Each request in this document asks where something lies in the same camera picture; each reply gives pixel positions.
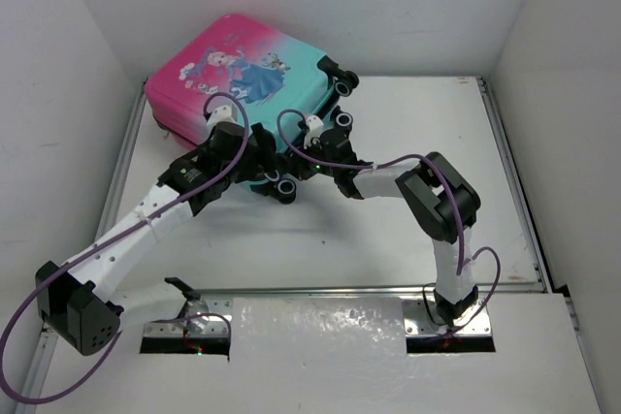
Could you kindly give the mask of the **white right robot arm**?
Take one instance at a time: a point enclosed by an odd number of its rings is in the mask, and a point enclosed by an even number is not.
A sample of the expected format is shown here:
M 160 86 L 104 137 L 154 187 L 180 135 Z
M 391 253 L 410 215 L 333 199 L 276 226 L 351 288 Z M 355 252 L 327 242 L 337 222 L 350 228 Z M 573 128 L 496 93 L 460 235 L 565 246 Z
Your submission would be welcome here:
M 405 201 L 432 241 L 437 313 L 445 325 L 454 326 L 478 298 L 468 255 L 481 200 L 471 185 L 438 152 L 406 155 L 384 164 L 359 160 L 345 131 L 336 128 L 313 137 L 303 148 L 287 146 L 331 177 L 348 198 Z

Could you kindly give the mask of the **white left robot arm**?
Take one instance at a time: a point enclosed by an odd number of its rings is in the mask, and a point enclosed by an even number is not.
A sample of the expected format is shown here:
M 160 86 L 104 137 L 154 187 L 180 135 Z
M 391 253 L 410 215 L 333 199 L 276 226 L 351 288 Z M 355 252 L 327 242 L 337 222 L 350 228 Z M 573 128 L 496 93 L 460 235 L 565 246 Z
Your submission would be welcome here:
M 36 272 L 48 288 L 37 299 L 44 322 L 80 354 L 99 352 L 127 327 L 206 314 L 200 294 L 176 277 L 133 292 L 117 287 L 177 227 L 219 199 L 233 183 L 277 172 L 274 135 L 260 123 L 249 129 L 218 123 L 209 138 L 174 160 L 145 197 L 95 245 L 62 266 Z

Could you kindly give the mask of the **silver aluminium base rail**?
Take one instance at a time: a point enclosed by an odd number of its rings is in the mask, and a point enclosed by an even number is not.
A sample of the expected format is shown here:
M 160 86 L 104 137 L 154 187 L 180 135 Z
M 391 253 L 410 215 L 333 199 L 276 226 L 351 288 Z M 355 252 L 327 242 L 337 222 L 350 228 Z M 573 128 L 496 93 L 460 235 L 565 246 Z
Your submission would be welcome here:
M 490 340 L 493 337 L 490 318 L 482 301 L 477 301 L 449 327 L 440 318 L 436 301 L 430 291 L 417 291 L 401 297 L 356 297 L 353 295 L 283 298 L 285 313 L 291 314 L 296 323 L 315 318 L 327 329 L 338 324 L 366 328 L 374 319 L 393 322 L 403 321 L 406 340 L 420 342 L 453 332 L 462 339 Z M 187 323 L 147 323 L 143 328 L 146 339 L 171 339 L 181 341 L 194 338 L 198 341 L 216 342 L 229 336 L 228 326 L 233 320 L 234 305 L 242 301 L 231 296 L 205 296 L 198 306 L 186 313 L 201 316 Z

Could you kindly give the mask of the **pink teal suitcase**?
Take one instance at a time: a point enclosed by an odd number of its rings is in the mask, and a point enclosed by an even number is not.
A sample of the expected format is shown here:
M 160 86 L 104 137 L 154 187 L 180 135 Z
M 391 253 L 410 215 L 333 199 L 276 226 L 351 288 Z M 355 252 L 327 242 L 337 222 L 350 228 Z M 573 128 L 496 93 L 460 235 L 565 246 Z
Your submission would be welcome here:
M 301 180 L 289 173 L 287 145 L 305 136 L 309 114 L 322 119 L 324 130 L 341 128 L 349 137 L 353 117 L 339 101 L 358 84 L 358 76 L 325 51 L 231 14 L 216 20 L 154 73 L 145 93 L 156 124 L 189 152 L 211 135 L 207 118 L 219 106 L 231 105 L 236 124 L 245 129 L 261 123 L 275 137 L 280 176 L 239 184 L 290 204 Z

